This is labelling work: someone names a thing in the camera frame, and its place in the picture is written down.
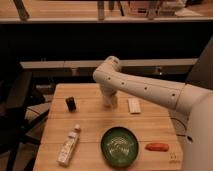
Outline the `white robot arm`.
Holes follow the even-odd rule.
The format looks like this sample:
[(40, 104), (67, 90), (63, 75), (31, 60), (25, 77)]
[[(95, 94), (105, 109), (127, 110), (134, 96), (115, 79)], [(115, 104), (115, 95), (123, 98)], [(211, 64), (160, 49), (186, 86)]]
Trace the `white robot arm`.
[(105, 104), (114, 106), (118, 90), (186, 115), (181, 171), (213, 171), (213, 90), (189, 83), (133, 76), (121, 72), (121, 62), (107, 57), (93, 72)]

